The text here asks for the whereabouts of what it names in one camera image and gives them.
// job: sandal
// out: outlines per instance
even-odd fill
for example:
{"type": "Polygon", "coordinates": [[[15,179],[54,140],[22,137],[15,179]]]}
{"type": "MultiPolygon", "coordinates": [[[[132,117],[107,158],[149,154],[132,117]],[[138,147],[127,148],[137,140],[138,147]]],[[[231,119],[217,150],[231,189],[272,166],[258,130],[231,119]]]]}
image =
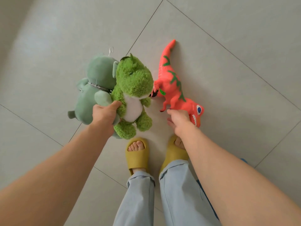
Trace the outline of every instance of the sandal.
{"type": "Polygon", "coordinates": [[[175,145],[176,139],[177,139],[177,136],[173,135],[168,141],[165,160],[161,166],[159,175],[163,171],[163,169],[172,161],[175,161],[178,159],[182,159],[182,160],[189,159],[187,151],[182,148],[179,148],[175,145]]]}
{"type": "Polygon", "coordinates": [[[133,138],[129,141],[126,147],[126,161],[128,163],[128,168],[130,170],[131,175],[133,175],[133,168],[145,168],[146,172],[149,173],[148,170],[148,157],[149,157],[149,149],[148,149],[148,142],[146,139],[137,137],[133,138]],[[144,145],[144,150],[142,151],[134,151],[129,152],[128,148],[133,142],[141,141],[144,145]]]}

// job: plush toy arm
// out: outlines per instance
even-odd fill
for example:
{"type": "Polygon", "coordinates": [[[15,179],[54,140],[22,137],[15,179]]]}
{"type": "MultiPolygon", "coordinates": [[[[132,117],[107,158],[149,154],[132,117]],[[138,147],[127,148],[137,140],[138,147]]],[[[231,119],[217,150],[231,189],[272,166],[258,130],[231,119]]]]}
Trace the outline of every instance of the plush toy arm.
{"type": "Polygon", "coordinates": [[[76,85],[77,89],[81,91],[83,87],[88,84],[88,82],[89,82],[88,78],[81,79],[76,85]]]}
{"type": "MultiPolygon", "coordinates": [[[[95,93],[94,99],[95,99],[96,103],[101,106],[108,106],[112,103],[110,94],[105,91],[101,91],[101,90],[95,93]]],[[[116,114],[113,125],[118,124],[119,121],[120,121],[120,116],[118,114],[116,114]]]]}
{"type": "Polygon", "coordinates": [[[143,99],[140,100],[140,102],[146,108],[148,108],[151,105],[151,99],[150,98],[143,98],[143,99]]]}
{"type": "Polygon", "coordinates": [[[123,97],[123,93],[118,86],[114,87],[114,90],[111,93],[111,98],[113,101],[121,101],[122,105],[117,109],[117,114],[123,118],[126,114],[126,102],[123,97]]]}

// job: hand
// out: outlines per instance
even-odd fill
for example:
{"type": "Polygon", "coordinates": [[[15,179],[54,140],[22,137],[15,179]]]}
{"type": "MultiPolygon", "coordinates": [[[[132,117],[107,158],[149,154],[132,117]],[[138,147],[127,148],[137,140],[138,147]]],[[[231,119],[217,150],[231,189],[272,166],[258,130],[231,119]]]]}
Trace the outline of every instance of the hand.
{"type": "Polygon", "coordinates": [[[181,137],[181,131],[184,127],[191,124],[188,112],[185,110],[168,109],[167,113],[171,115],[171,118],[167,118],[167,124],[172,127],[178,137],[181,137]]]}
{"type": "Polygon", "coordinates": [[[116,110],[121,106],[120,101],[114,101],[108,106],[93,106],[93,121],[92,125],[106,129],[106,132],[112,136],[114,133],[113,122],[116,116],[116,110]]]}

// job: sage green plush toy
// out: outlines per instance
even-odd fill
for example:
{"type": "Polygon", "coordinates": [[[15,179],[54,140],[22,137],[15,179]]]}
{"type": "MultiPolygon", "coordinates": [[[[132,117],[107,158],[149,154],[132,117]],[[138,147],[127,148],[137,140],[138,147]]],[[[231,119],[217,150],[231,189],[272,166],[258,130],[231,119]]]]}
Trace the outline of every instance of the sage green plush toy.
{"type": "Polygon", "coordinates": [[[116,86],[111,97],[113,101],[122,102],[117,109],[117,114],[122,119],[114,129],[118,136],[128,140],[136,135],[133,123],[142,132],[152,126],[152,119],[146,114],[144,106],[149,107],[151,104],[148,96],[153,89],[153,77],[149,69],[132,54],[130,57],[123,57],[120,63],[115,62],[114,69],[116,86]]]}
{"type": "MultiPolygon", "coordinates": [[[[90,62],[87,78],[77,83],[80,94],[75,109],[68,111],[70,119],[77,118],[84,124],[90,124],[93,120],[92,111],[95,104],[108,106],[112,103],[110,93],[116,85],[116,79],[113,77],[113,73],[116,73],[114,62],[118,63],[114,58],[105,55],[98,56],[90,62]]],[[[117,115],[114,124],[119,120],[117,115]]]]}

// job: pant leg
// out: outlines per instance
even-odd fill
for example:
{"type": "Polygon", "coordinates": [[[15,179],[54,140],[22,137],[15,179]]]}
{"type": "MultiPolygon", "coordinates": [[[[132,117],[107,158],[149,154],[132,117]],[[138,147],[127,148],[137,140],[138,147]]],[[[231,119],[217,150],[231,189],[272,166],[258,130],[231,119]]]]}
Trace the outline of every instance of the pant leg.
{"type": "Polygon", "coordinates": [[[138,171],[129,178],[127,187],[113,226],[153,226],[154,178],[138,171]]]}
{"type": "Polygon", "coordinates": [[[159,175],[161,199],[167,226],[221,225],[188,161],[175,160],[159,175]]]}

